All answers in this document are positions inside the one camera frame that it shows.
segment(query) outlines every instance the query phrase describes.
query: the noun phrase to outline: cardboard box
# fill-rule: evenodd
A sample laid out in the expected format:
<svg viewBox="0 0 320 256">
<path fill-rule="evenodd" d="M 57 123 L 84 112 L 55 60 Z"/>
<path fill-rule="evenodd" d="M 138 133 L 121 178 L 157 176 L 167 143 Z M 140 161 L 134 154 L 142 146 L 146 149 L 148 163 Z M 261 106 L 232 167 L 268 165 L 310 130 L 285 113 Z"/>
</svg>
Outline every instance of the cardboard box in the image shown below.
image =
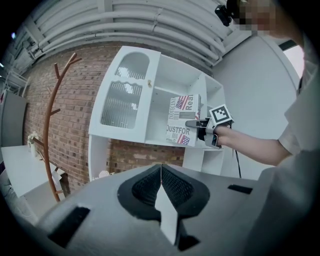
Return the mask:
<svg viewBox="0 0 320 256">
<path fill-rule="evenodd" d="M 199 120 L 201 97 L 199 94 L 185 95 L 170 100 L 166 140 L 185 146 L 196 145 L 197 128 L 187 127 L 186 121 Z"/>
</svg>

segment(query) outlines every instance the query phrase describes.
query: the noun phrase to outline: black slot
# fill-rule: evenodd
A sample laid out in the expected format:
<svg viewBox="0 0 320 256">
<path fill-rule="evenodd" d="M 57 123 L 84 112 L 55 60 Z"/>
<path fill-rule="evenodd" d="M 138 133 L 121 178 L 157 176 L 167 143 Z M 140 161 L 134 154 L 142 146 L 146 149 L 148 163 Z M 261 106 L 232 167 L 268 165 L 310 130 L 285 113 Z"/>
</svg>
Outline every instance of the black slot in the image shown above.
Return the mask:
<svg viewBox="0 0 320 256">
<path fill-rule="evenodd" d="M 245 194 L 248 194 L 248 195 L 252 191 L 251 187 L 239 186 L 239 185 L 234 185 L 234 184 L 228 186 L 228 189 L 234 190 L 234 191 L 238 191 L 238 192 L 241 192 L 241 193 L 245 193 Z"/>
<path fill-rule="evenodd" d="M 188 235 L 182 220 L 178 221 L 177 232 L 175 238 L 175 246 L 179 251 L 185 251 L 199 244 L 200 241 L 192 235 Z"/>
<path fill-rule="evenodd" d="M 90 210 L 84 207 L 76 207 L 48 236 L 57 245 L 66 248 L 67 244 L 85 220 Z"/>
</svg>

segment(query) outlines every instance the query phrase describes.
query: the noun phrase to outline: cabinet door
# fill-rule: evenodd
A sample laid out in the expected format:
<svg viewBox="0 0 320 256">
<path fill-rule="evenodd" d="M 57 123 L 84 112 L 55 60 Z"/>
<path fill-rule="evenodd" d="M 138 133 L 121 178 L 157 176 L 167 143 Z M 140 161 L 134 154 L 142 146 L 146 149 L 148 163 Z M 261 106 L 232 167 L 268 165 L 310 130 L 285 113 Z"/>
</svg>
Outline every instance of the cabinet door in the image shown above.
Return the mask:
<svg viewBox="0 0 320 256">
<path fill-rule="evenodd" d="M 120 49 L 96 96 L 89 134 L 145 142 L 160 55 L 144 48 Z"/>
</svg>

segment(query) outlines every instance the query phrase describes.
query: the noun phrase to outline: white cabinet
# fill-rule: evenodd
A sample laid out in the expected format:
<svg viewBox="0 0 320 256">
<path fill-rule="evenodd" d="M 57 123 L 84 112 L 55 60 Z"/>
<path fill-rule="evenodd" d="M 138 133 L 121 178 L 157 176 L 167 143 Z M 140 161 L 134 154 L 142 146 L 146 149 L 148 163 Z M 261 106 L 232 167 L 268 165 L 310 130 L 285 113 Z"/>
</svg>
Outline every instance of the white cabinet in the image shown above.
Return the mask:
<svg viewBox="0 0 320 256">
<path fill-rule="evenodd" d="M 166 141 L 168 113 L 171 98 L 192 94 L 201 96 L 201 118 L 225 103 L 223 86 L 200 70 L 157 51 L 123 46 L 101 83 L 91 115 L 90 180 L 106 167 L 108 138 L 185 147 Z M 223 149 L 212 150 L 201 140 L 187 147 L 192 157 L 185 157 L 185 163 L 196 158 L 187 168 L 220 173 Z"/>
<path fill-rule="evenodd" d="M 89 134 L 145 142 L 160 55 L 136 47 L 120 49 L 101 83 Z"/>
</svg>

